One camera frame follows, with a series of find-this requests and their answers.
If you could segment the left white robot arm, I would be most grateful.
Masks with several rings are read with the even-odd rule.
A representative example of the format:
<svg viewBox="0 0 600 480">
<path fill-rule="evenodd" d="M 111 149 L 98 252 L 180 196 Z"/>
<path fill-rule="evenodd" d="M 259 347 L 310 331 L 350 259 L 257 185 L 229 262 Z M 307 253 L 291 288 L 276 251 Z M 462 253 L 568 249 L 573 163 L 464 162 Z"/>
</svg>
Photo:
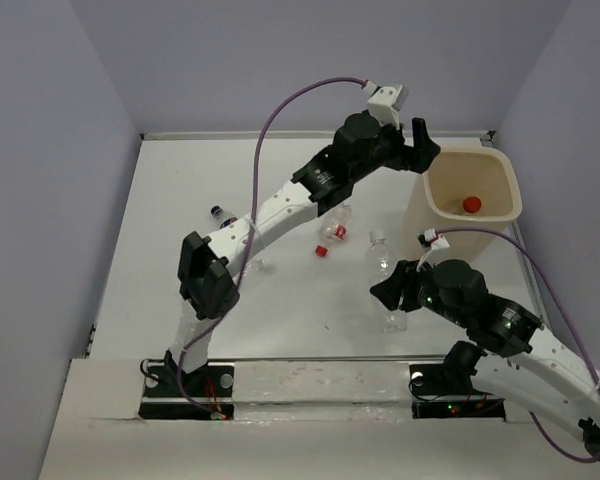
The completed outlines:
<svg viewBox="0 0 600 480">
<path fill-rule="evenodd" d="M 368 111 L 350 115 L 331 142 L 297 170 L 257 209 L 206 236 L 197 232 L 182 242 L 177 268 L 182 316 L 174 342 L 165 354 L 166 381 L 189 395 L 201 383 L 208 362 L 211 333 L 240 298 L 246 263 L 296 227 L 339 206 L 356 183 L 380 168 L 426 172 L 441 148 L 426 122 L 411 121 L 413 142 L 403 127 L 381 125 Z"/>
</svg>

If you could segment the clear bottle near left arm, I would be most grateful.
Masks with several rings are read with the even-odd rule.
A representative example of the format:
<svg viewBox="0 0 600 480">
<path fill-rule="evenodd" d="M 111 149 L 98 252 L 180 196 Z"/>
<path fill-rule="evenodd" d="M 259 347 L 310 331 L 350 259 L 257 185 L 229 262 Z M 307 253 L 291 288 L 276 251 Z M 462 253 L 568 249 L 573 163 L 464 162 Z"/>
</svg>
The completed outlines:
<svg viewBox="0 0 600 480">
<path fill-rule="evenodd" d="M 243 271 L 243 276 L 266 275 L 272 271 L 273 264 L 262 258 L 254 258 L 249 260 Z"/>
</svg>

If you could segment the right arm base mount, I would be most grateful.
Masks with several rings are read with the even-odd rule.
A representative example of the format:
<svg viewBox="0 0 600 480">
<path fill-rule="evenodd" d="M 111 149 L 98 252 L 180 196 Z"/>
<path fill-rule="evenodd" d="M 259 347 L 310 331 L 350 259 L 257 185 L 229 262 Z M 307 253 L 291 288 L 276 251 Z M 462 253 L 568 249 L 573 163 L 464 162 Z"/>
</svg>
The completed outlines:
<svg viewBox="0 0 600 480">
<path fill-rule="evenodd" d="M 425 419 L 506 419 L 504 400 L 476 390 L 472 378 L 486 353 L 479 347 L 457 342 L 441 362 L 409 366 L 408 391 L 412 417 Z"/>
</svg>

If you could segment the red cap pink bottle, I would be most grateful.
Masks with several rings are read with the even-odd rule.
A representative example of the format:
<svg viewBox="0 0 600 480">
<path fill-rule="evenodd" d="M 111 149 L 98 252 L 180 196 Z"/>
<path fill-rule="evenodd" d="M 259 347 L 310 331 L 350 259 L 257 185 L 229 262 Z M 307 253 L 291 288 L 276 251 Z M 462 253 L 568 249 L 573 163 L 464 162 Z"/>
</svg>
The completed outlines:
<svg viewBox="0 0 600 480">
<path fill-rule="evenodd" d="M 482 209 L 482 200 L 477 196 L 468 196 L 461 199 L 454 199 L 441 207 L 441 210 L 449 215 L 455 216 L 473 216 Z"/>
</svg>

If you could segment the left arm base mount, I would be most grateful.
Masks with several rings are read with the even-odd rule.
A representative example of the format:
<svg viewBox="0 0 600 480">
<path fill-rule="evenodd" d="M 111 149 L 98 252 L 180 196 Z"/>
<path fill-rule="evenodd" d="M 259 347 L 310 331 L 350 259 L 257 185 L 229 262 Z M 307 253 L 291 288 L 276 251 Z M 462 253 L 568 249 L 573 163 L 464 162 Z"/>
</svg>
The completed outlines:
<svg viewBox="0 0 600 480">
<path fill-rule="evenodd" d="M 144 384 L 138 415 L 144 420 L 230 421 L 234 419 L 235 365 L 209 362 L 181 375 L 185 394 L 176 380 L 175 367 L 162 359 L 144 359 L 139 366 Z"/>
</svg>

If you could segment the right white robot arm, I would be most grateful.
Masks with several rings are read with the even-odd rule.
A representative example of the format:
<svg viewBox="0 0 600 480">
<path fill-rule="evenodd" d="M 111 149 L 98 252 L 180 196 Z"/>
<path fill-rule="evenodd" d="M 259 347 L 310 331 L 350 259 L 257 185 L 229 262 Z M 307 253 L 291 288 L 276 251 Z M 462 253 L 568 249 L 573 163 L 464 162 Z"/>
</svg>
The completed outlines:
<svg viewBox="0 0 600 480">
<path fill-rule="evenodd" d="M 465 331 L 440 368 L 448 390 L 510 400 L 580 438 L 584 462 L 600 462 L 600 370 L 535 314 L 491 293 L 479 271 L 463 260 L 402 260 L 370 293 L 390 311 L 424 308 Z"/>
</svg>

